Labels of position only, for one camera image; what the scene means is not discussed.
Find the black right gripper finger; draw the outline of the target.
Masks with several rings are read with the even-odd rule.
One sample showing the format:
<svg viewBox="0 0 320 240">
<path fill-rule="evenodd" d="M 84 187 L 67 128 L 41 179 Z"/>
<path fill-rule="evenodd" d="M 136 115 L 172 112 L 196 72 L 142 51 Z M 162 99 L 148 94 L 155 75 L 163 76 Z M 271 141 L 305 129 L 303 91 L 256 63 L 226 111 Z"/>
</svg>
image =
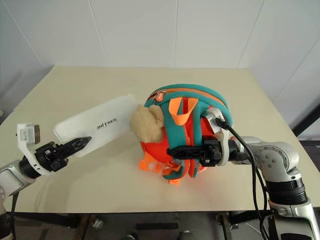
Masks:
<svg viewBox="0 0 320 240">
<path fill-rule="evenodd" d="M 203 160 L 205 157 L 205 150 L 202 146 L 177 146 L 175 148 L 168 148 L 166 153 L 178 160 Z"/>
</svg>

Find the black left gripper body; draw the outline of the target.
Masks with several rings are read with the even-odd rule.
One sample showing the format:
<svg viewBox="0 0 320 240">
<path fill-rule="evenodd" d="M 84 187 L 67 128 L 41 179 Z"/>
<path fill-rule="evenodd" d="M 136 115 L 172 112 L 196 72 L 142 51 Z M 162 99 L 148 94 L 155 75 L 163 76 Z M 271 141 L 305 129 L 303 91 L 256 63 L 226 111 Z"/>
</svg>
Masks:
<svg viewBox="0 0 320 240">
<path fill-rule="evenodd" d="M 35 150 L 35 158 L 39 164 L 49 172 L 57 172 L 68 165 L 67 144 L 56 144 L 51 141 Z"/>
</svg>

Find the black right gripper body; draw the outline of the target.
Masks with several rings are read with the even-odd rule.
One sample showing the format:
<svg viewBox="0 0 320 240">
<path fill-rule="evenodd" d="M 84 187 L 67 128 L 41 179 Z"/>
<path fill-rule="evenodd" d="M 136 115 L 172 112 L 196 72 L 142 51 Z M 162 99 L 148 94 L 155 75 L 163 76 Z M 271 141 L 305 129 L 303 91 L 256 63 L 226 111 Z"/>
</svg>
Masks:
<svg viewBox="0 0 320 240">
<path fill-rule="evenodd" d="M 214 136 L 202 138 L 203 156 L 199 162 L 203 167 L 215 167 L 222 159 L 223 151 L 220 141 Z"/>
</svg>

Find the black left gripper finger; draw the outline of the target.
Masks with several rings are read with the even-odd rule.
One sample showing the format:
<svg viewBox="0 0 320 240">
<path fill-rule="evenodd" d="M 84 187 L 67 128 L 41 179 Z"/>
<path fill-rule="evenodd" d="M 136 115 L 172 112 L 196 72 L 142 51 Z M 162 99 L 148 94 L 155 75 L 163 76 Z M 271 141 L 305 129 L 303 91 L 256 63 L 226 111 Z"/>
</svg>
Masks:
<svg viewBox="0 0 320 240">
<path fill-rule="evenodd" d="M 85 137 L 77 137 L 71 141 L 68 141 L 67 143 L 74 143 L 74 142 L 82 142 L 82 143 L 85 143 L 86 145 L 91 141 L 92 137 L 91 136 L 85 136 Z"/>
<path fill-rule="evenodd" d="M 68 157 L 74 155 L 75 153 L 83 150 L 86 147 L 86 143 L 82 142 L 68 142 L 63 145 L 63 158 L 67 159 Z"/>
</svg>

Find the white box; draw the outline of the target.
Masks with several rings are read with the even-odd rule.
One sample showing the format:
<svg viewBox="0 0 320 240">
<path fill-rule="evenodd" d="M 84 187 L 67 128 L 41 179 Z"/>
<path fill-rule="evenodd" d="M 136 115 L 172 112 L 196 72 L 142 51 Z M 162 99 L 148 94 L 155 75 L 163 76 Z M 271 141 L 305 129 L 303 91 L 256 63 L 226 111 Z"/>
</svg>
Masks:
<svg viewBox="0 0 320 240">
<path fill-rule="evenodd" d="M 130 131 L 130 119 L 137 109 L 134 96 L 119 96 L 59 122 L 53 129 L 61 143 L 91 137 L 75 154 L 83 157 Z"/>
</svg>

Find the orange and teal backpack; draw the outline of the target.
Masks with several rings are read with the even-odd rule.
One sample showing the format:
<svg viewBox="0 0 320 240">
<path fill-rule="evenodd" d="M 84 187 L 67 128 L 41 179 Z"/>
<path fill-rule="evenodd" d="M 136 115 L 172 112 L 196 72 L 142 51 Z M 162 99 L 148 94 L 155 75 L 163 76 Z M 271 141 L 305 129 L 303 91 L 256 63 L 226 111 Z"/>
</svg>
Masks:
<svg viewBox="0 0 320 240">
<path fill-rule="evenodd" d="M 159 143 L 140 141 L 144 152 L 141 170 L 161 174 L 170 184 L 178 184 L 186 175 L 195 178 L 208 167 L 199 159 L 179 161 L 167 154 L 167 149 L 179 146 L 200 146 L 204 136 L 215 137 L 202 117 L 209 108 L 217 108 L 228 124 L 233 123 L 227 101 L 213 89 L 197 84 L 172 84 L 156 89 L 144 106 L 161 107 L 164 115 L 163 140 Z"/>
</svg>

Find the beige plush backpack attachment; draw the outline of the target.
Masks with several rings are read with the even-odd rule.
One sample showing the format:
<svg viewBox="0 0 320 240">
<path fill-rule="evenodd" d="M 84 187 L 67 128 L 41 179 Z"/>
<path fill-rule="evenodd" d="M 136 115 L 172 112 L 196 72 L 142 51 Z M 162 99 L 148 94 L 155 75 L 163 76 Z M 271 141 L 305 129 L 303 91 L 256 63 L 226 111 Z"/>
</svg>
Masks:
<svg viewBox="0 0 320 240">
<path fill-rule="evenodd" d="M 132 113 L 130 128 L 143 143 L 160 143 L 163 140 L 164 114 L 160 106 L 142 104 Z"/>
</svg>

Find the black flat bar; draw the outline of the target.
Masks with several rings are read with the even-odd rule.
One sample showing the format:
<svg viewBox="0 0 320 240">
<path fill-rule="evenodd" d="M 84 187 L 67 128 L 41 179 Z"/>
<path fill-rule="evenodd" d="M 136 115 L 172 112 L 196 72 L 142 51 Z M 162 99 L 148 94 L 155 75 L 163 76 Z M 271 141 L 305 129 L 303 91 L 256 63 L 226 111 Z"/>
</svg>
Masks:
<svg viewBox="0 0 320 240">
<path fill-rule="evenodd" d="M 162 223 L 136 223 L 135 229 L 139 231 L 147 230 L 175 230 L 179 225 L 176 222 L 162 222 Z"/>
</svg>

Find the black metal table frame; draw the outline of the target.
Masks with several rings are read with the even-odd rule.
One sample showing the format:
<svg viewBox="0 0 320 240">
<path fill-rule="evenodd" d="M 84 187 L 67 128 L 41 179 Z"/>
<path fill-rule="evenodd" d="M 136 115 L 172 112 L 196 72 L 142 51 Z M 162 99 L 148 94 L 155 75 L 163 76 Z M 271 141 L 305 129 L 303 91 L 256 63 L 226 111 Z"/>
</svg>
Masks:
<svg viewBox="0 0 320 240">
<path fill-rule="evenodd" d="M 182 232 L 190 240 L 225 240 L 218 212 L 148 212 L 106 214 L 17 213 L 17 240 L 178 240 Z M 178 223 L 178 229 L 136 230 L 136 224 Z"/>
</svg>

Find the black frame beside table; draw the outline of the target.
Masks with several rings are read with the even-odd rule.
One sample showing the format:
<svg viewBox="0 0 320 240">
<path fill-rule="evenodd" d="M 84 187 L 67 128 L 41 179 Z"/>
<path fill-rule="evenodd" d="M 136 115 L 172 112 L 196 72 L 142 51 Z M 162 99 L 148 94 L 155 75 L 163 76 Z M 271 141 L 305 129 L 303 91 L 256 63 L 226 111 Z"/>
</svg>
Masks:
<svg viewBox="0 0 320 240">
<path fill-rule="evenodd" d="M 296 124 L 292 132 L 298 137 L 302 132 L 304 132 L 308 127 L 310 127 L 314 122 L 320 118 L 320 103 L 308 113 L 298 124 Z"/>
</svg>

